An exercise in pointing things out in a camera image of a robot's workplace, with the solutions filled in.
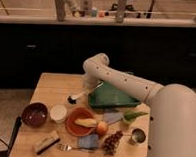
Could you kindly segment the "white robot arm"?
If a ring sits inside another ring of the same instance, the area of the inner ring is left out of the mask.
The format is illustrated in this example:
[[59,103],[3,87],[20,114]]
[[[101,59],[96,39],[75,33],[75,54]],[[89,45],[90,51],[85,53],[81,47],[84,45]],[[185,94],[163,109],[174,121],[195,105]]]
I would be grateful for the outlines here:
[[185,85],[160,85],[109,67],[105,53],[83,62],[84,84],[104,80],[150,107],[147,157],[196,157],[196,93]]

